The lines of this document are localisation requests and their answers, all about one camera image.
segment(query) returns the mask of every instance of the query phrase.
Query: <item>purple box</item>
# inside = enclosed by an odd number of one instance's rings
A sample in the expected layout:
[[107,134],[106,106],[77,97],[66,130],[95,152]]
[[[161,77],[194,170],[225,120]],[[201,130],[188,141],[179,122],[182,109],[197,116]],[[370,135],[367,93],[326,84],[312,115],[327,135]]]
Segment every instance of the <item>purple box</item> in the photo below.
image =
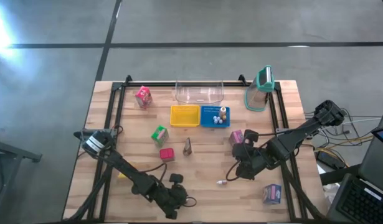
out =
[[231,135],[229,137],[231,146],[233,146],[235,143],[242,143],[243,139],[244,139],[244,136],[241,130],[236,130],[231,132]]
[[275,205],[281,202],[281,185],[270,184],[263,188],[263,203]]

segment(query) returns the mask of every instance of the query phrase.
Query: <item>wooden tabletop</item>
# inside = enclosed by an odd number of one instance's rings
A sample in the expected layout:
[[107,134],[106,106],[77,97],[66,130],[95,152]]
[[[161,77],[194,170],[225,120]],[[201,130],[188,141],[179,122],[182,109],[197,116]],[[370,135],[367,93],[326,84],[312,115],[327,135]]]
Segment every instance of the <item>wooden tabletop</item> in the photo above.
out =
[[[303,108],[294,80],[280,81],[283,99],[290,128],[296,128],[305,122]],[[101,129],[104,126],[108,99],[112,82],[96,82],[90,109],[87,115],[86,128]],[[134,97],[138,88],[126,88],[125,101],[121,115],[123,132],[118,136],[117,150],[139,170],[146,170],[160,165],[159,149],[151,139],[158,125],[168,129],[169,139],[163,148],[174,149],[175,161],[168,163],[168,171],[163,184],[170,187],[171,173],[182,174],[186,188],[191,197],[197,199],[195,207],[182,207],[178,210],[177,220],[165,218],[161,209],[153,202],[149,203],[140,195],[131,193],[132,183],[128,179],[119,178],[119,172],[113,171],[106,211],[106,222],[280,222],[289,221],[285,192],[281,195],[281,204],[264,205],[262,203],[263,187],[269,184],[282,183],[280,168],[264,170],[254,181],[239,179],[227,185],[217,185],[224,180],[225,174],[235,159],[231,154],[228,138],[232,131],[252,129],[258,133],[272,133],[273,125],[270,107],[254,112],[244,105],[244,91],[241,87],[225,87],[222,106],[231,109],[231,126],[226,129],[176,128],[169,124],[170,106],[176,105],[175,91],[172,87],[150,88],[153,104],[146,110],[140,108]],[[119,97],[116,96],[111,123],[114,123],[115,111]],[[277,117],[281,119],[277,97],[274,97]],[[191,139],[192,154],[183,156],[182,150],[187,138]],[[270,136],[261,136],[258,144],[269,140]],[[327,207],[323,188],[319,178],[313,150],[301,147],[296,157],[303,190],[310,200],[326,213]],[[86,199],[93,184],[97,161],[87,154],[76,163],[72,184],[64,212],[70,217]],[[160,177],[162,170],[152,172]],[[293,191],[295,210],[299,213],[297,197]],[[98,200],[96,211],[100,208]]]

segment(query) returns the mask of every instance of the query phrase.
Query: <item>green box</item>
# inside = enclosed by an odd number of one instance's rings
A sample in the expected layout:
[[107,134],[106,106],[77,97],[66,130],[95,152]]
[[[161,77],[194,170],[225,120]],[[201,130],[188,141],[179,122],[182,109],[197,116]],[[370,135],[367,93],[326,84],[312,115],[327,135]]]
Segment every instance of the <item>green box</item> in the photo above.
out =
[[154,140],[156,146],[162,147],[169,138],[168,130],[164,126],[159,125],[154,134],[151,135],[151,138]]

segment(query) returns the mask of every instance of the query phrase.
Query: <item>gray floor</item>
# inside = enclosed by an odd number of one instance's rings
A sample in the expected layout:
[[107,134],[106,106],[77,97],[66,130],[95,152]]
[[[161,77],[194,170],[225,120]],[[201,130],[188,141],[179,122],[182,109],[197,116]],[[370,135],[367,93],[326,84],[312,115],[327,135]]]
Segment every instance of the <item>gray floor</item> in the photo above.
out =
[[[114,4],[2,0],[2,37],[12,44],[104,43]],[[118,43],[230,41],[383,41],[383,3],[127,0],[113,37]],[[0,49],[0,140],[43,153],[39,164],[24,161],[0,223],[60,220],[78,146],[72,133],[84,125],[101,55],[102,49]],[[305,111],[331,99],[352,115],[382,115],[383,47],[111,49],[103,80],[233,80],[252,78],[266,64],[276,79],[297,80]],[[356,126],[366,133],[377,124]],[[367,145],[338,149],[357,164]]]

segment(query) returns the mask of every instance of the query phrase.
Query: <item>small box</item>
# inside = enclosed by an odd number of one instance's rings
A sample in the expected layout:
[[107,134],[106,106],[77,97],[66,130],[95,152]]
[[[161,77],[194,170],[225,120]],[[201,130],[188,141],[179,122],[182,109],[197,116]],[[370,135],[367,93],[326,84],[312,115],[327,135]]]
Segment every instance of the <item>small box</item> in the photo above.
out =
[[162,147],[169,138],[168,130],[164,126],[159,125],[154,134],[151,135],[151,138],[157,147]]
[[137,103],[141,108],[146,109],[148,105],[153,101],[153,97],[149,92],[149,88],[145,86],[141,86],[137,94],[135,95]]
[[231,135],[229,137],[231,146],[233,146],[235,143],[242,143],[243,139],[244,139],[244,136],[241,130],[236,130],[231,132]]
[[263,189],[263,203],[275,205],[281,202],[281,185],[270,184]]
[[174,160],[174,151],[172,148],[159,150],[159,157],[163,162],[170,162]]

